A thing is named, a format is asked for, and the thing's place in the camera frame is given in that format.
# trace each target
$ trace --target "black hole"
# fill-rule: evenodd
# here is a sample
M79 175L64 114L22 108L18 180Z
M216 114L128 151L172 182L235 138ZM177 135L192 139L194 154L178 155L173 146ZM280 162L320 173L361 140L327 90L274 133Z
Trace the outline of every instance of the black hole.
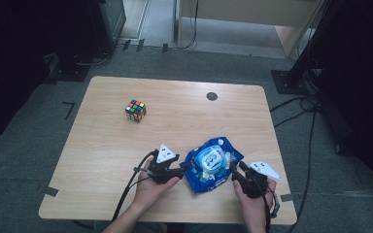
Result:
M211 101L216 101L218 99L218 95L214 92L208 92L207 98Z

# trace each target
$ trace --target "gray carpet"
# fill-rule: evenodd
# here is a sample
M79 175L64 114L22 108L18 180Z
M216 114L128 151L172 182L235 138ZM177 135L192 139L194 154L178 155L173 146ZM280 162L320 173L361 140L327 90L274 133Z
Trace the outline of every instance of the gray carpet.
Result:
M40 219L40 186L48 184L93 76L257 84L274 107L294 96L277 94L270 70L289 70L293 61L187 50L120 50L90 68L83 83L41 84L0 136L0 232L91 232L70 220ZM71 105L76 103L71 115ZM301 112L298 102L273 112L274 123ZM307 178L312 114L276 128L295 207ZM357 158L334 152L331 131L317 113L311 180L293 232L373 232L373 172ZM273 226L287 232L288 226Z

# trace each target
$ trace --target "person's right hand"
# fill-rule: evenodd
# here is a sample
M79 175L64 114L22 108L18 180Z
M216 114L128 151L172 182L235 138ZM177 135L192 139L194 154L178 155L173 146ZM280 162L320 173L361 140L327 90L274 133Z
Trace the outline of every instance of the person's right hand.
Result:
M238 197L241 205L242 216L247 225L248 232L265 232L265 203L262 197L250 198L242 190L238 181L234 182L235 194ZM271 209L273 204L273 194L277 183L274 180L268 179L267 193L265 194L266 201Z

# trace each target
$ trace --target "black tape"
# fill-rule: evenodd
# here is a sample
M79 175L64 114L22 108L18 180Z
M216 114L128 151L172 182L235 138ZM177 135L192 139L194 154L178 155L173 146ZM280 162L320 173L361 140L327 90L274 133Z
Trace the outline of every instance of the black tape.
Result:
M283 202L292 201L292 200L293 200L292 194L281 195L281 201Z
M131 45L131 40L125 41L125 44L123 44L122 50L128 50L129 45Z
M58 189L53 188L53 187L49 187L49 186L44 187L44 189L42 190L42 193L45 193L45 194L47 194L49 196L52 196L52 197L55 197L58 192L59 192Z
M69 103L69 102L62 102L62 104L69 104L69 105L71 105L71 108L69 108L69 111L68 111L68 114L66 115L66 117L65 117L65 119L68 119L68 117L69 117L69 115L71 115L71 113L72 113L72 110L74 109L74 107L75 107L75 103Z
M165 53L167 51L168 51L168 44L163 44L162 53Z
M141 41L139 41L138 47L136 48L137 52L142 50L142 47L144 46L144 42L145 42L145 39L142 39Z

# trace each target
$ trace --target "person's left hand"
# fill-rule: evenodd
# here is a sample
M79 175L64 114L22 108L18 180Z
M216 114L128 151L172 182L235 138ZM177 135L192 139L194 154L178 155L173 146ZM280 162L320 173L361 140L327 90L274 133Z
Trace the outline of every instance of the person's left hand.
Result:
M151 164L151 159L149 159L144 168L148 169ZM138 181L148 177L146 172L140 172ZM146 179L144 181L138 182L136 186L136 194L132 205L138 208L142 208L143 212L149 209L169 188L175 186L180 179L178 177L172 178L167 183L158 184L153 181L152 178Z

